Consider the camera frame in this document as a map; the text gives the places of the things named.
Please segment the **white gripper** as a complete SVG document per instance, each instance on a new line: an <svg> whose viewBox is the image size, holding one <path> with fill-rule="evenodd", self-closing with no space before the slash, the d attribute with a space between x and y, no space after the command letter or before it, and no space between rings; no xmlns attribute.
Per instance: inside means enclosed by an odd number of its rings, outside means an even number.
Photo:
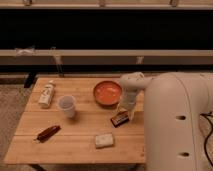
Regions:
<svg viewBox="0 0 213 171"><path fill-rule="evenodd" d="M134 107L136 105L136 97L138 95L137 91L124 91L121 96L120 103L116 108L116 116L120 115L122 112L122 107L128 110L128 116L130 120L134 119L135 110Z"/></svg>

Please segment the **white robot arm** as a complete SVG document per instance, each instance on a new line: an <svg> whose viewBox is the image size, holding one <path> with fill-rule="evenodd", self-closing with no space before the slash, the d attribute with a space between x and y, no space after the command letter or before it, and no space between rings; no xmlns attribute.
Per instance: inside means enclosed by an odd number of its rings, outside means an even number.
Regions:
<svg viewBox="0 0 213 171"><path fill-rule="evenodd" d="M135 72L122 75L119 84L119 106L129 114L144 94L147 171L204 171L199 117L213 112L213 73Z"/></svg>

